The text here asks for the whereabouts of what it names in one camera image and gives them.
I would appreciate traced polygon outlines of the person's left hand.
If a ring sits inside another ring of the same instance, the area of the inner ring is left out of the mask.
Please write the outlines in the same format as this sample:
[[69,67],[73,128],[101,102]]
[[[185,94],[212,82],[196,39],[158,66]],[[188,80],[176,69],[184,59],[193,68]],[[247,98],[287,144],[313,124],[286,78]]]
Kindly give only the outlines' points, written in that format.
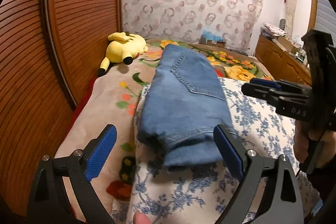
[[151,224],[151,220],[140,211],[136,211],[133,215],[133,224]]

